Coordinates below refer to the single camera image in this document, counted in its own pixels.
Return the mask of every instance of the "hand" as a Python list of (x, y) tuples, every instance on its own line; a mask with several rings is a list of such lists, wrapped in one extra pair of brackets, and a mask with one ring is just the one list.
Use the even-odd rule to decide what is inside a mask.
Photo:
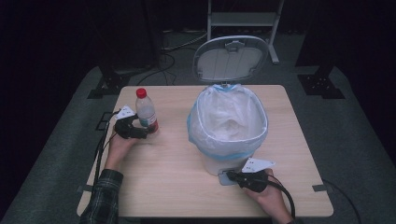
[(132, 146), (138, 141), (137, 138), (124, 139), (114, 131), (108, 147), (108, 155), (105, 163), (105, 169), (120, 171), (120, 164), (128, 154)]
[[(271, 169), (266, 169), (265, 173), (269, 175), (269, 181), (277, 183), (276, 180), (271, 177), (271, 175), (274, 175)], [(262, 207), (262, 210), (268, 214), (268, 216), (274, 218), (279, 224), (293, 221), (293, 218), (291, 217), (288, 209), (286, 208), (285, 202), (283, 201), (282, 192), (280, 189), (267, 185), (267, 188), (265, 188), (265, 190), (263, 190), (261, 193), (254, 192), (250, 189), (244, 190), (250, 198), (252, 198)]]

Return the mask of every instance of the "trash can lid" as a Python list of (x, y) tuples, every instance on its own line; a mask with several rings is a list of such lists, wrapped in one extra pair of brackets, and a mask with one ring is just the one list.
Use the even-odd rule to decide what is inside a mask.
[(256, 36), (219, 37), (196, 50), (192, 72), (207, 82), (246, 79), (260, 72), (267, 55), (268, 44)]

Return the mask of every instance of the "floor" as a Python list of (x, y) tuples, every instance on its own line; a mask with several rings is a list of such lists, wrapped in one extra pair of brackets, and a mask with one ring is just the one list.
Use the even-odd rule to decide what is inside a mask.
[[(165, 46), (178, 46), (199, 36), (169, 33)], [(330, 189), (334, 208), (332, 216), (303, 217), (304, 223), (359, 223), (358, 219), (361, 223), (396, 223), (394, 165), (340, 70), (335, 67), (330, 79), (346, 99), (305, 94), (297, 75), (312, 74), (318, 68), (294, 66), (303, 41), (304, 35), (277, 35), (275, 48), (280, 64), (272, 64), (268, 57), (257, 76), (241, 83), (282, 85), (288, 93), (319, 173)], [(152, 69), (133, 76), (129, 85), (203, 84), (191, 69), (194, 49), (202, 43), (201, 39), (167, 52), (161, 57), (160, 69), (165, 70)], [(78, 222), (81, 194), (77, 188), (88, 178), (102, 135), (95, 128), (103, 113), (112, 111), (117, 101), (117, 95), (87, 99), (100, 78), (100, 70), (94, 67), (81, 82), (2, 223)], [(140, 221), (147, 223), (136, 218), (120, 219), (120, 223)], [(170, 219), (156, 221), (171, 223)]]

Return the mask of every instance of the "red bottle cap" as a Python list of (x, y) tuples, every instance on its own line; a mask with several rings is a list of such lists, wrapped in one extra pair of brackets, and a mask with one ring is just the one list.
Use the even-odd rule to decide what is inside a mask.
[(143, 88), (139, 88), (139, 89), (137, 89), (137, 91), (136, 91), (136, 96), (137, 96), (138, 98), (140, 98), (140, 99), (145, 98), (147, 95), (148, 95), (148, 94), (146, 93), (146, 90), (143, 89)]

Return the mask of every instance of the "dark background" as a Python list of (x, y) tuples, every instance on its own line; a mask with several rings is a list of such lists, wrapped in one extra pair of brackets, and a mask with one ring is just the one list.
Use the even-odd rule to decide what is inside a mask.
[[(216, 10), (277, 1), (214, 0)], [(296, 65), (333, 60), (395, 162), (396, 19), (392, 1), (287, 0), (278, 31), (306, 33)], [(1, 211), (28, 175), (78, 87), (95, 66), (157, 63), (161, 30), (206, 28), (205, 0), (0, 1)]]

